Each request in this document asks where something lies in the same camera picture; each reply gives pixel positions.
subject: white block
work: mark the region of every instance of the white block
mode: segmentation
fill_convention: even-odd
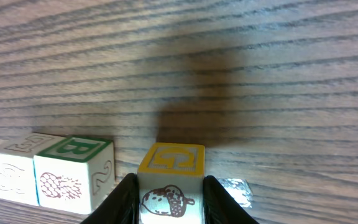
[[[38,205],[33,156],[63,139],[30,133],[0,145],[0,198]]]
[[[155,143],[137,177],[143,223],[203,222],[204,146]]]
[[[40,205],[89,214],[114,186],[113,143],[67,138],[34,157]]]

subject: block with green letter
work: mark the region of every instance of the block with green letter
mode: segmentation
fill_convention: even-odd
[[[111,141],[70,137],[34,156],[40,205],[91,213],[114,186]]]

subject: brown tabletop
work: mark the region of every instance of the brown tabletop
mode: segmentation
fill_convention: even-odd
[[[0,0],[0,143],[206,146],[261,223],[358,223],[358,0]],[[85,216],[0,200],[0,223]]]

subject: letter block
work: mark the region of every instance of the letter block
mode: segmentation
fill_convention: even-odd
[[[0,198],[39,205],[33,156],[63,139],[30,133],[0,145]]]
[[[34,157],[40,205],[91,213],[114,186],[113,143],[71,137]]]
[[[137,171],[140,218],[145,224],[203,221],[205,147],[155,143]]]

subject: alphabet block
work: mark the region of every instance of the alphabet block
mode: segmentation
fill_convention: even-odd
[[[63,139],[30,133],[0,145],[0,198],[38,205],[33,156]]]
[[[155,143],[137,171],[143,223],[200,224],[205,147]]]
[[[91,213],[114,185],[113,143],[67,138],[34,157],[40,205]]]

